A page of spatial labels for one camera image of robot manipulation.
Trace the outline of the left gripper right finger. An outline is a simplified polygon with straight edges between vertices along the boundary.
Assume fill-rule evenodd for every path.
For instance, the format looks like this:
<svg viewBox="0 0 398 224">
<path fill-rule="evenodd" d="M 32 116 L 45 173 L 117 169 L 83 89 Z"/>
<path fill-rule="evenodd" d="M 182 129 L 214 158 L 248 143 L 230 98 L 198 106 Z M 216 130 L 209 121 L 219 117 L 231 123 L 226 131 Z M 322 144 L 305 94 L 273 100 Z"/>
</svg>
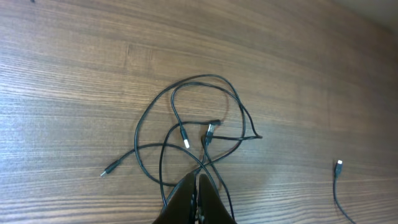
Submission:
<svg viewBox="0 0 398 224">
<path fill-rule="evenodd" d="M 200 224 L 236 224 L 205 174 L 199 176 L 198 222 Z"/>
</svg>

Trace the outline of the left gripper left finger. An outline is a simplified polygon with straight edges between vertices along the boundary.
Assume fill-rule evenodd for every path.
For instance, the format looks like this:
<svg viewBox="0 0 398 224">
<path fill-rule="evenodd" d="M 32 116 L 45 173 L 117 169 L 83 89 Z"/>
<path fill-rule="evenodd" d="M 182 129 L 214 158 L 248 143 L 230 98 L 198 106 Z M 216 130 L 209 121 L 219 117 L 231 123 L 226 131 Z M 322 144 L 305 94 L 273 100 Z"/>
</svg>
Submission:
<svg viewBox="0 0 398 224">
<path fill-rule="evenodd" d="M 153 224 L 194 224 L 196 222 L 197 188 L 193 173 L 187 174 L 165 210 Z"/>
</svg>

